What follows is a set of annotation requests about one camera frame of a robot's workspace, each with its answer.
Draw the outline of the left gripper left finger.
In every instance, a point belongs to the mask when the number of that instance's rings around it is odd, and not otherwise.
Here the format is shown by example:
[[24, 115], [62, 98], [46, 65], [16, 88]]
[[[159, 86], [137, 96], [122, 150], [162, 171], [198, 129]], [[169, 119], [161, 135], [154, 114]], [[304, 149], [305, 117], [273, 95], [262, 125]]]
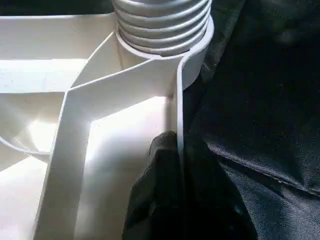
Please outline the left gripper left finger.
[[184, 193], [176, 133], [156, 136], [147, 159], [147, 168], [130, 192], [121, 238], [182, 240]]

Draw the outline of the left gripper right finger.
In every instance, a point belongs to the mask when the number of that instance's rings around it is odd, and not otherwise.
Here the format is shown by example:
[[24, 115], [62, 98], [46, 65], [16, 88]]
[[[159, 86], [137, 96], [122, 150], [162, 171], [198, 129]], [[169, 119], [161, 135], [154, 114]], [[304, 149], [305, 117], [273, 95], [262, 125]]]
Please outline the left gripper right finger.
[[256, 240], [257, 231], [236, 185], [203, 139], [184, 139], [189, 240]]

